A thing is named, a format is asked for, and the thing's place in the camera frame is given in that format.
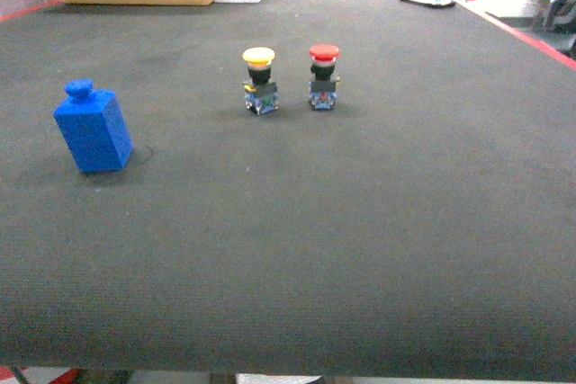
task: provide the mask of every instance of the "blue block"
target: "blue block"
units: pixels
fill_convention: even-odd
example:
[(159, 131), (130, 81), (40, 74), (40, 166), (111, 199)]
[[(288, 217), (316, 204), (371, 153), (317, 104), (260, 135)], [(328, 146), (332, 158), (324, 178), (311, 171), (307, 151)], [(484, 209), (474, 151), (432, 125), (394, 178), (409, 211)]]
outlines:
[(82, 173), (122, 170), (132, 143), (116, 94), (93, 90), (88, 79), (69, 82), (68, 94), (54, 111), (72, 157)]

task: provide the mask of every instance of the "blue knob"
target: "blue knob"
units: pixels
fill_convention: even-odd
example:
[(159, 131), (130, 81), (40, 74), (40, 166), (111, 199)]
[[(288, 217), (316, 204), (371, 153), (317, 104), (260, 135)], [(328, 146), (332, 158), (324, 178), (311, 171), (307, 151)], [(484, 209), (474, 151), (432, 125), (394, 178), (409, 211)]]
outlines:
[(72, 80), (64, 86), (64, 91), (68, 94), (72, 103), (84, 103), (90, 99), (92, 93), (92, 80), (89, 78), (82, 78), (80, 80)]

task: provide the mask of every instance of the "yellow push button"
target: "yellow push button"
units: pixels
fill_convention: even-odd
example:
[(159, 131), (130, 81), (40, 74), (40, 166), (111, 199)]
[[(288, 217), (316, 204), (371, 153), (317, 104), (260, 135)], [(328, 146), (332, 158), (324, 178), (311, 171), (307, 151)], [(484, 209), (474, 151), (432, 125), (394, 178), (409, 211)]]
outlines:
[(247, 49), (242, 54), (242, 58), (248, 62), (251, 67), (266, 67), (272, 63), (275, 53), (267, 47), (254, 47)]

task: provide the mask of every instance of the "blue object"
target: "blue object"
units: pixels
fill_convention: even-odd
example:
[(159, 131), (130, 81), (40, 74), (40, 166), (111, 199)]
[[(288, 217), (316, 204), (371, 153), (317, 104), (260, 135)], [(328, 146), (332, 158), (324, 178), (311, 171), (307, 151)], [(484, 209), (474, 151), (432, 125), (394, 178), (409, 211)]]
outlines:
[(336, 92), (310, 93), (310, 105), (314, 110), (332, 110), (336, 104)]
[(120, 105), (113, 91), (92, 86), (89, 79), (70, 81), (54, 119), (82, 173), (121, 170), (132, 143)]
[(278, 109), (278, 94), (268, 94), (263, 97), (257, 97), (252, 92), (246, 92), (244, 96), (246, 100), (246, 108), (255, 112), (256, 114), (266, 114)]
[(246, 108), (257, 115), (278, 110), (278, 86), (275, 82), (253, 85), (244, 82), (244, 101)]

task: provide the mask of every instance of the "red push button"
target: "red push button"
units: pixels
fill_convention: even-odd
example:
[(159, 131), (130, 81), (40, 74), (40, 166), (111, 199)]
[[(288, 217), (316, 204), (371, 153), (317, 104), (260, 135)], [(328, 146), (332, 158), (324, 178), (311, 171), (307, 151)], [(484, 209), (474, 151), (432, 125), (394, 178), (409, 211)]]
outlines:
[(310, 55), (318, 62), (331, 62), (340, 55), (340, 49), (335, 45), (316, 44), (310, 47)]

